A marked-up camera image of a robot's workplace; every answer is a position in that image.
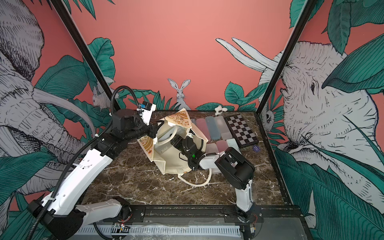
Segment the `pale mint case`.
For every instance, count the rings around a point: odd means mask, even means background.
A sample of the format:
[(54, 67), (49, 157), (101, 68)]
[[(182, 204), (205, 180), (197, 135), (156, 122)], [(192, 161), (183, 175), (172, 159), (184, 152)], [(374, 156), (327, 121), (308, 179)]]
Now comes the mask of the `pale mint case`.
[(228, 144), (228, 147), (234, 148), (239, 153), (241, 152), (235, 139), (227, 139), (226, 142)]

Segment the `cream floral canvas tote bag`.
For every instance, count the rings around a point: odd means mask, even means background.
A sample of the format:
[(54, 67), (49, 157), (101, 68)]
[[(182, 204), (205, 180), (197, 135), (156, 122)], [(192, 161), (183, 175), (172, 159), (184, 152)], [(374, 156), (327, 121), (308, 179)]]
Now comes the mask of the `cream floral canvas tote bag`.
[(195, 126), (188, 114), (188, 111), (183, 108), (178, 112), (160, 119), (162, 125), (159, 125), (159, 130), (154, 139), (144, 136), (138, 140), (139, 145), (151, 162), (154, 162), (161, 173), (177, 175), (184, 183), (193, 187), (204, 187), (208, 183), (206, 181), (202, 184), (193, 184), (183, 178), (183, 175), (191, 172), (192, 170), (187, 164), (176, 163), (176, 155), (179, 153), (171, 145), (171, 140), (176, 135), (182, 138), (187, 136), (194, 139), (194, 142), (200, 145), (201, 139), (208, 143), (208, 139)]

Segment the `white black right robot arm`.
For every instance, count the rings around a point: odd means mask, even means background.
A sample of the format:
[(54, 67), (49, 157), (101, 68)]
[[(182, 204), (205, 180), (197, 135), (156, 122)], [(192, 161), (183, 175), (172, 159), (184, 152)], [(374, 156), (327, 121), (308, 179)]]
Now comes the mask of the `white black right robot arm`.
[(254, 205), (252, 182), (255, 167), (236, 149), (228, 147), (220, 153), (204, 153), (202, 146), (197, 147), (191, 137), (176, 135), (171, 145), (180, 151), (179, 158), (188, 163), (191, 170), (208, 170), (209, 183), (214, 171), (223, 174), (225, 179), (236, 189), (236, 206), (241, 213), (250, 212)]

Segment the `pink pencil case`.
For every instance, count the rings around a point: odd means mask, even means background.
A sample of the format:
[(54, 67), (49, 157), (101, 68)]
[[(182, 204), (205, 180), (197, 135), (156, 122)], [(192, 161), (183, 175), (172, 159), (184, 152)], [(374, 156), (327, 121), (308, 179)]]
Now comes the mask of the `pink pencil case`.
[(228, 147), (228, 143), (226, 140), (219, 140), (216, 142), (216, 146), (218, 149), (218, 153), (224, 152)]
[(205, 118), (197, 119), (196, 125), (200, 129), (200, 131), (205, 135), (208, 141), (211, 141), (210, 132), (209, 132)]

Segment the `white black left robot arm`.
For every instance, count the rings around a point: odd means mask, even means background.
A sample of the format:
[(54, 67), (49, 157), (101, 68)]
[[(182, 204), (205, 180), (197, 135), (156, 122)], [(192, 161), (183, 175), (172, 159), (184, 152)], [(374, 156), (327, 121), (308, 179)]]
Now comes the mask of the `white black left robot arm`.
[(58, 240), (67, 240), (84, 226), (111, 220), (124, 226), (133, 215), (130, 203), (121, 197), (108, 201), (78, 205), (77, 202), (95, 178), (123, 150), (128, 142), (144, 136), (156, 138), (163, 121), (149, 123), (134, 130), (103, 133), (82, 147), (70, 160), (54, 191), (41, 201), (32, 201), (28, 211), (36, 218), (27, 239), (31, 240), (38, 225), (43, 225)]

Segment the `translucent white pencil case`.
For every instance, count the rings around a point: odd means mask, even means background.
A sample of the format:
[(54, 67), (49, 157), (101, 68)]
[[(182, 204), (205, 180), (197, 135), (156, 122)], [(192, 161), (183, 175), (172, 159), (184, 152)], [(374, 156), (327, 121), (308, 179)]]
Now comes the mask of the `translucent white pencil case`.
[(216, 125), (219, 129), (219, 132), (221, 134), (221, 137), (223, 140), (232, 139), (232, 133), (230, 132), (226, 121), (224, 120), (223, 116), (214, 117)]

